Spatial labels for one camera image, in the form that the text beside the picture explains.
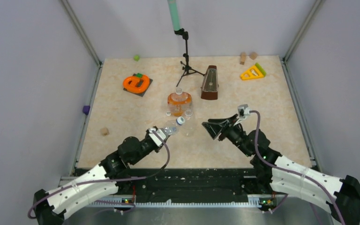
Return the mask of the clear bottle blue cap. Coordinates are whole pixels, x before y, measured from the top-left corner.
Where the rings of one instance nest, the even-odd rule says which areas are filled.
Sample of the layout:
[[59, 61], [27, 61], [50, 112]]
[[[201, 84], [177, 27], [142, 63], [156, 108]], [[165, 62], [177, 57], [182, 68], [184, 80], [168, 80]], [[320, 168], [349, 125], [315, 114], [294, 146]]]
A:
[[184, 111], [182, 117], [185, 120], [184, 124], [182, 125], [183, 134], [185, 137], [191, 137], [195, 132], [195, 113], [191, 108], [189, 108]]

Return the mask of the blue white Pepsi cap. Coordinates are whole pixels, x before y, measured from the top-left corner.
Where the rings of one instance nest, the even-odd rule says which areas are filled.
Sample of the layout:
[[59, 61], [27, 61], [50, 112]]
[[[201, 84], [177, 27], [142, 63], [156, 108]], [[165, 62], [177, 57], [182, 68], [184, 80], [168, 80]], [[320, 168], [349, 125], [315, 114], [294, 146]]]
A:
[[179, 117], [176, 119], [176, 124], [177, 124], [177, 125], [182, 126], [184, 123], [185, 123], [184, 117], [179, 116]]

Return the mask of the orange clear plastic bottle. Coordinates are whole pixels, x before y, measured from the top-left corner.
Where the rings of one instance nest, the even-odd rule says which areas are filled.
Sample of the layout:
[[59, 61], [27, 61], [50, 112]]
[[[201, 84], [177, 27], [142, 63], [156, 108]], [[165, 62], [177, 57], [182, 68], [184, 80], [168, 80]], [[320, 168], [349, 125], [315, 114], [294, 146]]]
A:
[[188, 92], [177, 87], [175, 92], [167, 98], [168, 111], [172, 116], [181, 116], [187, 109], [192, 106], [192, 96]]

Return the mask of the blue water bottle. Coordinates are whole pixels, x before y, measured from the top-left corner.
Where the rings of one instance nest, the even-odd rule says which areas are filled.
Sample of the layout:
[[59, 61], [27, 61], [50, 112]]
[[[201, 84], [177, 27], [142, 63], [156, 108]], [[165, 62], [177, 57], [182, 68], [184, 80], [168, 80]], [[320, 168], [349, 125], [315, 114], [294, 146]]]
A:
[[178, 124], [165, 124], [164, 127], [161, 128], [161, 130], [167, 137], [169, 137], [177, 134], [180, 130], [180, 127], [181, 125]]

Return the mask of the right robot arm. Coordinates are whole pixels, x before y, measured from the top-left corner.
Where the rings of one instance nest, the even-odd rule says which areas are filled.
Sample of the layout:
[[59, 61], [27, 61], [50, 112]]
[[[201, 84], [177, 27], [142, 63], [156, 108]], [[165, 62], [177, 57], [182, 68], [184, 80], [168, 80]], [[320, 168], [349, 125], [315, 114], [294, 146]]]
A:
[[330, 176], [292, 161], [269, 147], [270, 141], [260, 130], [260, 115], [256, 129], [250, 133], [241, 125], [244, 119], [235, 114], [225, 119], [209, 119], [202, 126], [212, 139], [227, 139], [252, 157], [250, 163], [256, 171], [256, 187], [260, 192], [291, 195], [320, 207], [342, 225], [360, 224], [360, 183], [355, 177]]

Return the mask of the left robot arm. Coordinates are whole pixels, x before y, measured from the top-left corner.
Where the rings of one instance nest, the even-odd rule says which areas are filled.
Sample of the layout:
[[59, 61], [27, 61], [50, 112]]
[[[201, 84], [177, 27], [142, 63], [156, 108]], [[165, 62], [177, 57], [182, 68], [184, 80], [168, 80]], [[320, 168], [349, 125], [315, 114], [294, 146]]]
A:
[[83, 175], [56, 189], [37, 191], [28, 218], [37, 220], [40, 225], [61, 225], [74, 213], [104, 196], [129, 192], [132, 181], [145, 179], [144, 176], [130, 176], [129, 165], [167, 147], [169, 136], [164, 129], [152, 127], [146, 130], [142, 140], [127, 137], [116, 151]]

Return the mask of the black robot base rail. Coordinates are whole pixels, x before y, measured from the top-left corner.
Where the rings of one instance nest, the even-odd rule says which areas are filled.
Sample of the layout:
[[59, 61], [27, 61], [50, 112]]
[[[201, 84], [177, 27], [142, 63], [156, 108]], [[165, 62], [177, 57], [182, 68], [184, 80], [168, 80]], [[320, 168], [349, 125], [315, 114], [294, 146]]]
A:
[[256, 206], [262, 211], [283, 202], [278, 194], [258, 184], [252, 168], [130, 169], [144, 180], [121, 182], [117, 196], [132, 197], [141, 206]]

